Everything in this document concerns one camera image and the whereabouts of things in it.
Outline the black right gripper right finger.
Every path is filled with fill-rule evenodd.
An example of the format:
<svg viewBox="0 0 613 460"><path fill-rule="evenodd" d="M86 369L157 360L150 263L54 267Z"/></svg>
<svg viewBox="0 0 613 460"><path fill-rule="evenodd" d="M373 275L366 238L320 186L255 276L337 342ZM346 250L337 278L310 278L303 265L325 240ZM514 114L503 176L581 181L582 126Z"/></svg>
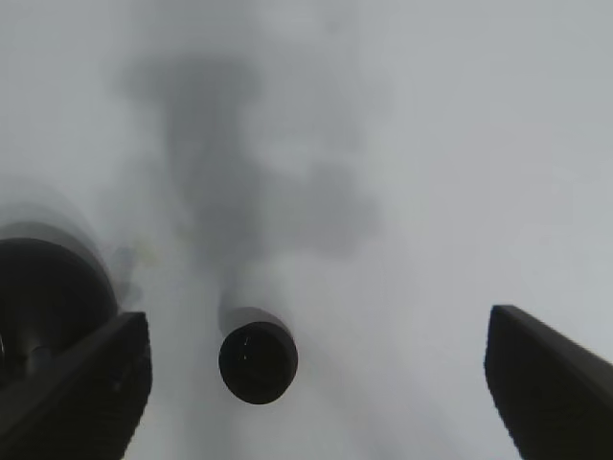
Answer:
<svg viewBox="0 0 613 460"><path fill-rule="evenodd" d="M485 377L524 459L612 456L612 366L515 306L490 311Z"/></svg>

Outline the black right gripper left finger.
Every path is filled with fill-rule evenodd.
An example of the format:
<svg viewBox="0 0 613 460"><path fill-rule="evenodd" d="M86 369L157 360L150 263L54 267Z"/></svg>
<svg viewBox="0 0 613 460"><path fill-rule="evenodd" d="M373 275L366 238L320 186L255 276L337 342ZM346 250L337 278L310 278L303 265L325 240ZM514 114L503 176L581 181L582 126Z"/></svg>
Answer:
<svg viewBox="0 0 613 460"><path fill-rule="evenodd" d="M150 391L148 321L126 312L2 390L1 456L121 459Z"/></svg>

